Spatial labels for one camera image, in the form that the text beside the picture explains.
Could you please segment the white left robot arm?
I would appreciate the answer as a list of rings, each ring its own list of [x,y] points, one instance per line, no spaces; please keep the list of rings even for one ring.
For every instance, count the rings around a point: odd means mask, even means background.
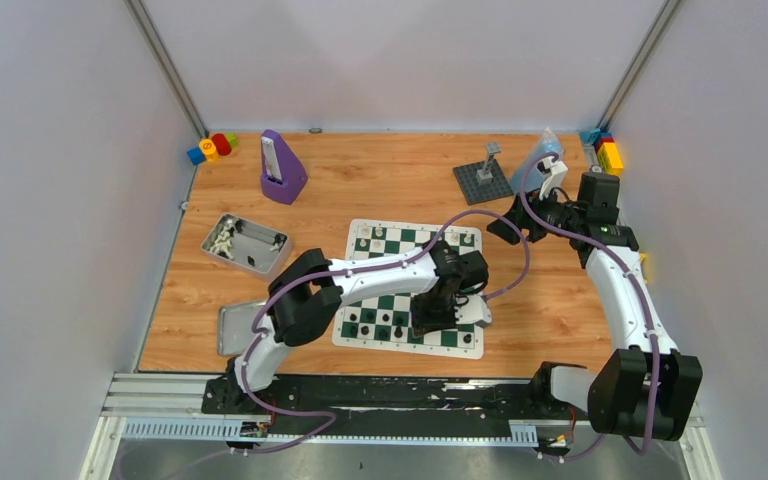
[[[307,250],[270,284],[254,314],[253,338],[230,367],[228,400],[243,413],[258,411],[289,353],[319,339],[340,309],[364,300],[409,295],[416,337],[460,324],[487,327],[492,314],[479,289],[488,278],[480,252],[461,254],[440,238],[364,260],[328,259],[320,249]]]

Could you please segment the purple metronome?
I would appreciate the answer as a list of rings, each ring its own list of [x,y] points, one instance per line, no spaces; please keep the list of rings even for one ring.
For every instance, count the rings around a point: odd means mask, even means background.
[[[260,140],[261,191],[269,200],[292,205],[307,184],[307,171],[279,132],[266,129]]]

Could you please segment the blue plastic bag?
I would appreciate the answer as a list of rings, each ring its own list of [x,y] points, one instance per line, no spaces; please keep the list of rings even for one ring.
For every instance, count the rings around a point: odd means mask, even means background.
[[[557,153],[560,159],[563,160],[564,150],[559,138],[550,128],[546,128],[541,133],[537,144],[531,148],[526,159],[509,179],[509,184],[515,195],[518,195],[521,191],[525,193],[537,191],[539,195],[539,188],[543,178],[537,171],[536,163],[551,152]]]

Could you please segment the silver tin box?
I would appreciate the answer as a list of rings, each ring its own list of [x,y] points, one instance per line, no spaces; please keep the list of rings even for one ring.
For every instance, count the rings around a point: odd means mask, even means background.
[[[219,257],[208,251],[217,230],[226,220],[233,220],[236,227],[233,237],[233,260]],[[280,273],[289,259],[293,250],[293,242],[283,232],[231,213],[224,213],[201,243],[200,248],[215,262],[262,280],[272,280]]]

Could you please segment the green white chess board mat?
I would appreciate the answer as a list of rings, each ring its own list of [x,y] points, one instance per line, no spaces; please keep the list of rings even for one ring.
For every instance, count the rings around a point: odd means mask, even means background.
[[[345,258],[366,260],[415,252],[436,234],[430,224],[355,219]],[[340,309],[334,317],[332,343],[338,347],[386,350],[477,360],[484,354],[484,328],[455,325],[424,336],[412,336],[410,300],[399,292],[364,299]]]

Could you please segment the silver tin lid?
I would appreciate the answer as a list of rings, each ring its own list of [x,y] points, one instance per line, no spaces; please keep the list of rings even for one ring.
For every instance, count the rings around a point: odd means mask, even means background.
[[[237,356],[247,350],[254,338],[254,317],[265,303],[266,300],[249,301],[218,309],[217,353],[220,356]]]

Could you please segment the colourful toy block stack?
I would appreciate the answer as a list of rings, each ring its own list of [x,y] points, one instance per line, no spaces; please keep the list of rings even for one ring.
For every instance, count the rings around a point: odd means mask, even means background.
[[[215,162],[229,156],[239,145],[238,137],[233,133],[215,133],[204,138],[186,153],[190,162],[198,166],[205,162]]]

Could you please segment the white chess pieces in tin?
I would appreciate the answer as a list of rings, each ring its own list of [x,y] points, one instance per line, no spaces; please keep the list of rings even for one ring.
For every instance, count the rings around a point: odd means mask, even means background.
[[[217,233],[209,246],[208,251],[219,257],[233,260],[233,237],[236,232],[235,222],[233,220],[226,220],[221,224],[221,227],[217,230]]]

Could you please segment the yellow red blue duplo bricks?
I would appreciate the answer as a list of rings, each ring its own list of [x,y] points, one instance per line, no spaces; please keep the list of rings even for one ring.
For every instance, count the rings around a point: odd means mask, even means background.
[[[579,139],[585,147],[593,150],[595,163],[607,174],[620,176],[625,164],[610,132],[590,129],[579,132]]]

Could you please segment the grey lego baseplate with tower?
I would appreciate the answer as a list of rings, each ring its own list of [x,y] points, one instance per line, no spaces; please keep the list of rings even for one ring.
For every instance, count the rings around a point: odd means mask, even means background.
[[[453,168],[454,177],[468,205],[477,205],[514,195],[496,156],[501,153],[497,142],[485,144],[486,156],[480,162]]]

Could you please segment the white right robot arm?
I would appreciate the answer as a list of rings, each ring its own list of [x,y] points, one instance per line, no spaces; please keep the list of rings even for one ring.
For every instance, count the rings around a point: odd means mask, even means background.
[[[619,222],[620,180],[584,173],[578,196],[560,201],[554,187],[522,187],[503,219],[488,230],[508,243],[565,237],[596,287],[613,353],[599,372],[544,362],[531,403],[544,417],[574,406],[601,434],[676,441],[685,430],[703,378],[697,357],[683,355],[660,321],[642,273],[633,230]]]

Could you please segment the yellow curved block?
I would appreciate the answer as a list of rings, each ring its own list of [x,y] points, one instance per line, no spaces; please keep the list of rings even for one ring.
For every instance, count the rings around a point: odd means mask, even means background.
[[[646,276],[646,259],[647,259],[647,254],[640,252],[637,270],[639,271],[639,275],[645,285],[648,284],[648,278]]]

